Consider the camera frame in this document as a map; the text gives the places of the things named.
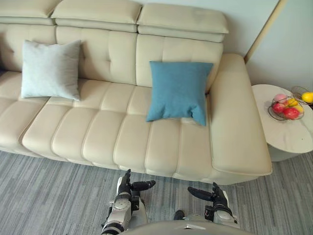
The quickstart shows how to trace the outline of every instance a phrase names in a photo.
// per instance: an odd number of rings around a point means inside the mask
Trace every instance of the lemon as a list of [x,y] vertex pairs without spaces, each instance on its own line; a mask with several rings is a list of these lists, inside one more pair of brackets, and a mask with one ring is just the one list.
[[313,92],[305,92],[301,96],[302,100],[307,103],[313,103]]
[[298,101],[295,98],[291,98],[291,99],[287,100],[287,104],[288,104],[288,106],[296,106],[296,105],[298,105]]
[[298,110],[301,114],[304,112],[304,109],[301,105],[296,105],[296,106],[293,106],[293,108],[295,108],[296,110]]

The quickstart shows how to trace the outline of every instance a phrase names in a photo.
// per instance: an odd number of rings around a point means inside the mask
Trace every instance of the cream leather sofa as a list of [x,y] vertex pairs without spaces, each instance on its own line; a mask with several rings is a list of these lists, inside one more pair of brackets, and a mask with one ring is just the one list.
[[[222,13],[192,7],[0,0],[0,65],[7,71],[0,76],[0,150],[219,184],[270,174],[243,58],[223,54],[226,33]],[[20,98],[25,39],[82,41],[81,102]],[[188,118],[145,121],[152,91],[149,61],[214,63],[207,126]]]

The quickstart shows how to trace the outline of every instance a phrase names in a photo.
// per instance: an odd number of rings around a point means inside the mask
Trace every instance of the wall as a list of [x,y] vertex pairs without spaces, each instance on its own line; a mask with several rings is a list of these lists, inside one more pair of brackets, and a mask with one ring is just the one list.
[[247,69],[253,84],[313,91],[313,1],[288,0]]
[[189,5],[222,11],[228,22],[229,34],[224,51],[245,56],[278,0],[134,0],[140,3],[157,2]]

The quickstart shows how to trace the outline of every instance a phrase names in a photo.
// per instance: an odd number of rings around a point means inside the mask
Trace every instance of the round side table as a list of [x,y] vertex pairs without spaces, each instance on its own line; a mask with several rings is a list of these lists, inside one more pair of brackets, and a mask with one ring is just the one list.
[[268,113],[268,107],[277,94],[291,92],[273,85],[252,86],[258,106],[268,150],[273,162],[282,161],[313,150],[313,110],[305,104],[304,116],[299,120],[278,121]]

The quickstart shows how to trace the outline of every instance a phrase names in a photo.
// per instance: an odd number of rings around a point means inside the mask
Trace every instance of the fruit bowl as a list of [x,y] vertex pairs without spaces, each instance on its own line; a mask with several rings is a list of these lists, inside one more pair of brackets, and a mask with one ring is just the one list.
[[305,102],[303,99],[302,99],[302,95],[304,93],[310,93],[307,89],[303,88],[303,87],[292,87],[291,89],[291,93],[293,95],[293,97],[299,101],[300,103],[303,103],[303,104],[308,104],[308,105],[311,105],[313,104],[313,102]]
[[304,115],[304,109],[294,96],[277,94],[268,108],[268,113],[279,121],[299,120]]

